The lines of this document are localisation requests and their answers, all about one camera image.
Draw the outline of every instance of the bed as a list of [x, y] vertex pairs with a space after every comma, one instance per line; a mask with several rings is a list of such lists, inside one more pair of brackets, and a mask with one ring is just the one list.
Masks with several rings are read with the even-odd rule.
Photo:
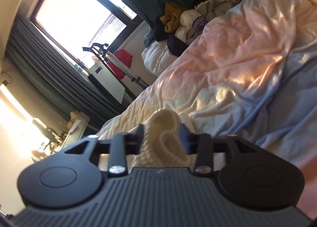
[[155, 111], [196, 132], [236, 133], [299, 167], [298, 208], [317, 217], [317, 0], [243, 0], [198, 37], [98, 133], [130, 131]]

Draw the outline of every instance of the circular pad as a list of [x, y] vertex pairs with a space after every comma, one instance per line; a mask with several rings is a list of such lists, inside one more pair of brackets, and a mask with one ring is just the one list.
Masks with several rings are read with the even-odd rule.
[[225, 165], [218, 175], [229, 199], [253, 209], [296, 205], [305, 185], [302, 172], [269, 153], [246, 153]]
[[54, 167], [45, 170], [40, 175], [40, 181], [43, 185], [50, 188], [62, 188], [72, 184], [76, 180], [76, 177], [76, 172], [70, 168]]
[[259, 187], [271, 187], [282, 180], [282, 174], [269, 166], [252, 167], [246, 171], [245, 177], [251, 184]]
[[102, 175], [88, 158], [60, 152], [26, 168], [17, 186], [25, 205], [62, 209], [95, 195], [102, 186]]

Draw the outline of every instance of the cream knit fabric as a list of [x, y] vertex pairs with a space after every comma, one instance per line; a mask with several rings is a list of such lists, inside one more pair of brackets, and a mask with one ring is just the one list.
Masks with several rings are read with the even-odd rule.
[[132, 167], [188, 167], [190, 157], [185, 154], [179, 139], [181, 123], [172, 110], [158, 110], [150, 116], [143, 123], [144, 139]]

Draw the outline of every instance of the yellow clothing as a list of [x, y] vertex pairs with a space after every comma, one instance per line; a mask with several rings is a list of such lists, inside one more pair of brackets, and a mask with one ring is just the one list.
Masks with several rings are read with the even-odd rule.
[[172, 33], [178, 28], [178, 21], [180, 20], [180, 15], [186, 9], [178, 6], [173, 2], [167, 2], [165, 5], [165, 14], [160, 17], [160, 20], [165, 25], [165, 32]]

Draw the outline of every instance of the metal stand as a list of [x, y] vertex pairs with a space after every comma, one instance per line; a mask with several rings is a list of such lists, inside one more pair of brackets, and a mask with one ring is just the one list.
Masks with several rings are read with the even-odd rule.
[[129, 78], [131, 78], [132, 82], [137, 83], [143, 89], [149, 87], [149, 85], [141, 79], [139, 76], [135, 75], [126, 65], [124, 65], [117, 57], [115, 57], [111, 52], [108, 51], [108, 44], [98, 44], [93, 43], [91, 47], [83, 47], [82, 49], [85, 52], [92, 52], [94, 53], [99, 60], [106, 64], [107, 61], [113, 63], [116, 67], [124, 72]]

